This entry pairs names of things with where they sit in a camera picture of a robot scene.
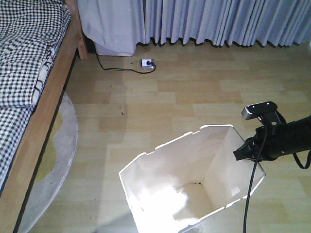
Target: white box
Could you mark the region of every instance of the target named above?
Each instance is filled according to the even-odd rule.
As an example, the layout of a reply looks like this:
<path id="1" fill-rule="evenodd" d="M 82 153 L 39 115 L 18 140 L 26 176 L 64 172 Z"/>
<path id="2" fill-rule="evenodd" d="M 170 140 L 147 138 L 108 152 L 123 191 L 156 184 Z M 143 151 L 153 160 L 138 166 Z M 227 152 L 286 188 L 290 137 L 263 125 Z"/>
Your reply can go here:
<path id="1" fill-rule="evenodd" d="M 232 125 L 205 125 L 142 153 L 119 177 L 139 233 L 183 233 L 245 198 L 254 162 Z M 265 173 L 258 165 L 253 191 Z"/>

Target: power outlet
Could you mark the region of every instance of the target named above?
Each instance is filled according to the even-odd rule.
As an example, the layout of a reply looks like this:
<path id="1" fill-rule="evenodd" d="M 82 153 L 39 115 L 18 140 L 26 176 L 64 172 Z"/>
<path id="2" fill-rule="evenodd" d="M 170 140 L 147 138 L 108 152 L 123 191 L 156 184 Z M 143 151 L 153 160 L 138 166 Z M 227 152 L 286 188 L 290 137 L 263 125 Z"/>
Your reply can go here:
<path id="1" fill-rule="evenodd" d="M 154 66 L 153 66 L 154 59 L 143 58 L 143 59 L 140 59 L 139 63 L 140 63 L 140 67 L 142 67 L 142 68 L 148 68 L 148 69 L 154 68 Z"/>

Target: gray rug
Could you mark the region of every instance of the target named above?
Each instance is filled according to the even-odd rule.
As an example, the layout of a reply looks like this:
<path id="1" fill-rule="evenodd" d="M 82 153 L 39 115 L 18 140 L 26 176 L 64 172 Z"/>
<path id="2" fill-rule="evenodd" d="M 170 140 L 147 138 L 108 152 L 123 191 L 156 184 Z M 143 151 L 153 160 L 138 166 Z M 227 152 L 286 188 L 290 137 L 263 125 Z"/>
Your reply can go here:
<path id="1" fill-rule="evenodd" d="M 78 121 L 73 104 L 66 93 L 59 113 L 62 123 L 53 137 L 56 160 L 52 164 L 52 170 L 33 185 L 18 233 L 27 233 L 35 225 L 60 190 L 69 172 L 77 146 Z"/>

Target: round rug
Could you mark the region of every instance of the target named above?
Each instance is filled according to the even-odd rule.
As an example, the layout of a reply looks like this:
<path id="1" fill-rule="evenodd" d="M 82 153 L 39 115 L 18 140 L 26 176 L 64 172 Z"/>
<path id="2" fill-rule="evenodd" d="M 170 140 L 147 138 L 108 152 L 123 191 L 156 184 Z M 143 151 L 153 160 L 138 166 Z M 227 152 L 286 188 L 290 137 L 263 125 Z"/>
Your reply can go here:
<path id="1" fill-rule="evenodd" d="M 60 190 L 69 172 L 77 139 L 76 113 L 64 93 L 18 233 L 27 233 L 35 225 Z"/>

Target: black cable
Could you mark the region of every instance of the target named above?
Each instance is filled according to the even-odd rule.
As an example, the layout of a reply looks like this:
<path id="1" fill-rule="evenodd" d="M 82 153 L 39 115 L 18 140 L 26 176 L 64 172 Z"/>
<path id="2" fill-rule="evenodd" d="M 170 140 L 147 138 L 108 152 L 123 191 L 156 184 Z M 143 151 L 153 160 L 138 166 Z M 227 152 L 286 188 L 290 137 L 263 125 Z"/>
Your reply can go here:
<path id="1" fill-rule="evenodd" d="M 101 68 L 103 70 L 115 70 L 115 71 L 133 71 L 133 72 L 136 72 L 138 74 L 150 74 L 152 72 L 154 72 L 156 70 L 156 65 L 155 63 L 153 62 L 147 62 L 148 65 L 152 65 L 154 68 L 153 70 L 151 71 L 148 71 L 148 72 L 140 72 L 140 71 L 137 71 L 137 70 L 134 70 L 134 69 L 124 69 L 124 68 L 116 68 L 116 67 L 111 67 L 111 68 L 104 68 L 101 61 L 99 60 L 99 57 L 98 57 L 98 54 L 96 53 L 96 57 L 97 57 L 97 61 L 99 63 L 99 65 L 101 66 Z"/>
<path id="2" fill-rule="evenodd" d="M 308 153 L 308 156 L 307 156 L 307 160 L 306 160 L 306 165 L 302 165 L 298 156 L 297 156 L 297 153 L 294 153 L 293 154 L 294 156 L 294 159 L 296 161 L 296 163 L 298 164 L 298 166 L 301 168 L 301 169 L 308 169 L 310 167 L 310 164 L 311 164 L 311 150 L 309 151 Z"/>
<path id="3" fill-rule="evenodd" d="M 249 205 L 249 199 L 250 199 L 251 192 L 252 192 L 252 184 L 253 184 L 253 180 L 254 180 L 254 176 L 255 176 L 256 167 L 257 167 L 257 164 L 258 164 L 258 161 L 259 161 L 260 154 L 262 152 L 262 149 L 264 147 L 264 144 L 265 144 L 265 142 L 267 140 L 267 136 L 268 136 L 268 128 L 267 128 L 267 126 L 264 126 L 264 128 L 265 128 L 264 139 L 263 139 L 261 148 L 259 150 L 259 153 L 258 153 L 258 155 L 256 157 L 256 160 L 255 160 L 255 163 L 254 163 L 254 167 L 253 167 L 253 171 L 252 171 L 252 175 L 251 175 L 251 180 L 249 182 L 249 187 L 248 187 L 248 192 L 247 192 L 247 199 L 246 199 L 246 204 L 245 204 L 245 212 L 244 212 L 243 233 L 246 233 L 246 222 L 247 222 L 248 205 Z"/>

